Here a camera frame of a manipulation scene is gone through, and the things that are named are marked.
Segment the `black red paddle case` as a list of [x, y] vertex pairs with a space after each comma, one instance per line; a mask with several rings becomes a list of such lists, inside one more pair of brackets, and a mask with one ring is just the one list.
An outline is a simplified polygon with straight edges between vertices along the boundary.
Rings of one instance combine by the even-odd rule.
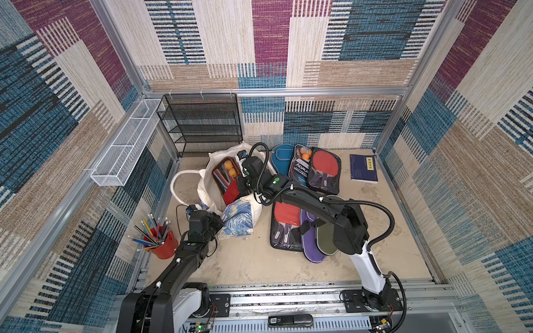
[[237, 189], [236, 178], [242, 173], [233, 158], [224, 158], [215, 166], [211, 174], [226, 205], [230, 205], [244, 196]]

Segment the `canvas tote bag starry print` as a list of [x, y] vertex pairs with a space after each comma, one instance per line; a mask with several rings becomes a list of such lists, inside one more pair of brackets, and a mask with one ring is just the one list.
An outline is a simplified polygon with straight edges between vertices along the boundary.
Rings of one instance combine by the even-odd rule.
[[209, 153], [209, 161], [204, 169], [183, 170], [172, 178], [172, 196], [181, 205], [189, 205], [176, 193], [176, 181], [186, 174], [195, 173], [200, 176], [198, 203], [193, 207], [205, 209], [222, 218], [224, 226], [219, 232], [221, 239], [252, 235], [262, 214], [262, 205], [247, 186], [248, 174], [243, 172], [242, 164], [248, 157], [258, 157], [262, 165], [263, 162], [269, 162], [270, 157], [264, 149], [251, 149], [250, 144], [242, 143]]

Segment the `blue ping pong paddle case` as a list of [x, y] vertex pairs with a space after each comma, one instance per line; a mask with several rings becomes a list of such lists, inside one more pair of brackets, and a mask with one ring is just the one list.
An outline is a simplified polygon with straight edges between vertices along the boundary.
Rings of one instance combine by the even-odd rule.
[[294, 157], [295, 146], [293, 144], [279, 144], [271, 150], [271, 163], [276, 173], [290, 176], [291, 162]]

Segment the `clear ping pong set case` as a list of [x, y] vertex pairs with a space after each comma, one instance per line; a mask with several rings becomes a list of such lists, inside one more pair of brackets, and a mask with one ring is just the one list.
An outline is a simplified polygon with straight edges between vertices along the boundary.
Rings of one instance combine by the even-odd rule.
[[289, 168], [289, 177], [304, 187], [308, 186], [307, 179], [311, 157], [312, 149], [301, 144], [297, 144], [294, 147], [294, 154]]

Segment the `red paddle mesh case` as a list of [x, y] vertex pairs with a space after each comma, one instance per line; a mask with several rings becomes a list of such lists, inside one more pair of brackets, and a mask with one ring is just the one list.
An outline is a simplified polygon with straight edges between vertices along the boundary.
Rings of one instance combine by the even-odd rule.
[[321, 148], [314, 148], [310, 160], [307, 184], [311, 190], [320, 191], [327, 195], [337, 195], [340, 192], [340, 158]]

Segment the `purple paddle case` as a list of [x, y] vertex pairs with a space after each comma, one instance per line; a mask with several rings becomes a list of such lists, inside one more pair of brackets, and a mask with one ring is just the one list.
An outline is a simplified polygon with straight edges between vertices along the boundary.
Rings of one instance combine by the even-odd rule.
[[324, 261], [326, 255], [319, 250], [316, 240], [316, 216], [306, 212], [300, 211], [300, 233], [303, 253], [306, 259], [314, 264], [319, 264]]

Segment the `olive green paddle case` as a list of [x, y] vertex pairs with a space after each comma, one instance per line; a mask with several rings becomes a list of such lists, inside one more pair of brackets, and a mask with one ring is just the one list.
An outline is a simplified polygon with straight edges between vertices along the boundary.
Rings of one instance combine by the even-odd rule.
[[316, 223], [316, 245], [326, 256], [335, 255], [339, 249], [334, 243], [335, 225], [330, 222], [320, 220]]

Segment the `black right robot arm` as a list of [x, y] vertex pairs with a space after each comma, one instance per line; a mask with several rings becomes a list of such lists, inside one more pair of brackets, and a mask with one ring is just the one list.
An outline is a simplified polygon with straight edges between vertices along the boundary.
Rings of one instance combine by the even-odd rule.
[[[389, 309], [394, 291], [389, 276], [380, 270], [371, 249], [372, 245], [387, 238], [394, 230], [396, 222], [389, 209], [370, 201], [340, 201], [322, 196], [287, 176], [271, 174], [267, 170], [267, 161], [256, 156], [244, 158], [241, 166], [247, 187], [262, 205], [286, 203], [311, 213], [321, 222], [333, 225], [334, 246], [350, 257], [359, 274], [365, 308], [370, 311]], [[389, 218], [388, 229], [375, 239], [369, 239], [368, 224], [360, 208], [362, 205], [377, 208]]]

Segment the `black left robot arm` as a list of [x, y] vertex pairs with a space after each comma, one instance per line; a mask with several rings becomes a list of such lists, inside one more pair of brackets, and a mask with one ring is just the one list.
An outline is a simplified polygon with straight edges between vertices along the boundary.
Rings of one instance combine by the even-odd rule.
[[148, 287], [123, 299], [117, 332], [178, 332], [190, 316], [211, 311], [207, 284], [188, 280], [207, 258], [209, 243], [224, 223], [207, 210], [191, 211], [189, 222], [172, 263]]

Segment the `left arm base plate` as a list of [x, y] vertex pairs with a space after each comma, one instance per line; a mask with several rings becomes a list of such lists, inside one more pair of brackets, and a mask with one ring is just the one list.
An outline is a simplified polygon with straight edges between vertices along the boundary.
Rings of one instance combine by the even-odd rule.
[[191, 312], [187, 319], [215, 319], [230, 316], [230, 295], [215, 294], [200, 296], [200, 306]]

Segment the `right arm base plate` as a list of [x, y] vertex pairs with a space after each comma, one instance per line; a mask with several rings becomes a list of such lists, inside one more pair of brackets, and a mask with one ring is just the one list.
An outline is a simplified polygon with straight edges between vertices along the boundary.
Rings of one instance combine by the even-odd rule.
[[344, 290], [340, 294], [347, 313], [402, 312], [404, 304], [396, 289], [374, 294], [364, 289]]

